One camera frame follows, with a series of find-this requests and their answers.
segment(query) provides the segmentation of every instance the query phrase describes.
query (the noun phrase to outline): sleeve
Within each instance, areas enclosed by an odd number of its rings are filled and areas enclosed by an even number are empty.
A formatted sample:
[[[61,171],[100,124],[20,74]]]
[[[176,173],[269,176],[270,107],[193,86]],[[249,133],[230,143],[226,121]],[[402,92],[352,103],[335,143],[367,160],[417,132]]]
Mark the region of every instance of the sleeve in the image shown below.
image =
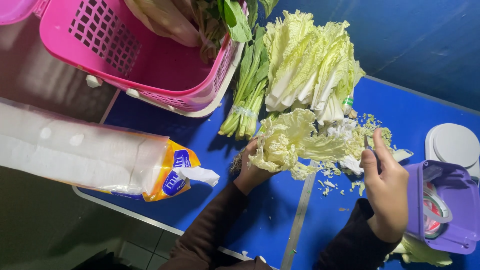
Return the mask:
[[[358,199],[345,227],[320,252],[317,268],[374,270],[381,266],[401,239],[397,243],[380,240],[367,223],[372,216],[368,200]]]
[[[170,259],[159,270],[208,269],[212,255],[247,205],[247,196],[230,182],[176,241]]]

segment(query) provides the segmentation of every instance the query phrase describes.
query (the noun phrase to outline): plastic wrap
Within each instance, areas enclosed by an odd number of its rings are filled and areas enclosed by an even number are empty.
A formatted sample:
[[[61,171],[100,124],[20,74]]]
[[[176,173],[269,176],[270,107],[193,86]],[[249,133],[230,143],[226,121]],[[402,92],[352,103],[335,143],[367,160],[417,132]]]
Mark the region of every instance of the plastic wrap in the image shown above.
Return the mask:
[[[188,190],[186,175],[210,185],[219,178],[197,168],[195,153],[165,136],[69,119],[2,98],[0,116],[1,166],[146,201]]]

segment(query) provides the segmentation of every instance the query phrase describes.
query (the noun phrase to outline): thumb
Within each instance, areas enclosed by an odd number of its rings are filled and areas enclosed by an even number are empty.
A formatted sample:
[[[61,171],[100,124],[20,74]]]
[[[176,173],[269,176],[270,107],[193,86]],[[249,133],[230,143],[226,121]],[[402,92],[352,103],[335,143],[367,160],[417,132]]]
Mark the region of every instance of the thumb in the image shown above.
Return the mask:
[[[378,178],[377,159],[371,150],[364,150],[361,153],[360,167],[365,171],[365,183],[371,179]]]

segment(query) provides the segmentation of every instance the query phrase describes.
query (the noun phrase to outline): purple container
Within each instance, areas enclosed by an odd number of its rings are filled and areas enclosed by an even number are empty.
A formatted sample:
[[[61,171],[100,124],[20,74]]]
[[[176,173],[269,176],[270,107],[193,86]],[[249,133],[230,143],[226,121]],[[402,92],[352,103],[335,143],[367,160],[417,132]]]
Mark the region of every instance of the purple container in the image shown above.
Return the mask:
[[[445,223],[440,235],[425,238],[423,231],[423,169],[436,165],[443,168],[441,176],[431,181],[438,196],[452,211],[452,221]],[[424,241],[433,249],[470,254],[480,240],[479,188],[467,170],[460,165],[425,160],[404,168],[410,173],[408,179],[408,225],[407,233]]]

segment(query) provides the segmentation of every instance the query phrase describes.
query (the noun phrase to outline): pink basket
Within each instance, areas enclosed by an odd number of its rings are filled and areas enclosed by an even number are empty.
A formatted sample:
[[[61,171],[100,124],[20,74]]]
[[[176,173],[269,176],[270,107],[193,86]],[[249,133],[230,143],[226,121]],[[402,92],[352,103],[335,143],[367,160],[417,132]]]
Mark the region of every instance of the pink basket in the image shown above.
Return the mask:
[[[151,32],[123,0],[20,2],[27,3],[27,11],[10,22],[34,11],[41,17],[40,37],[54,57],[122,90],[135,89],[155,103],[186,112],[202,110],[214,100],[238,45],[227,34],[215,62],[206,65],[200,48]],[[2,5],[0,23],[5,23],[1,15],[8,4]]]

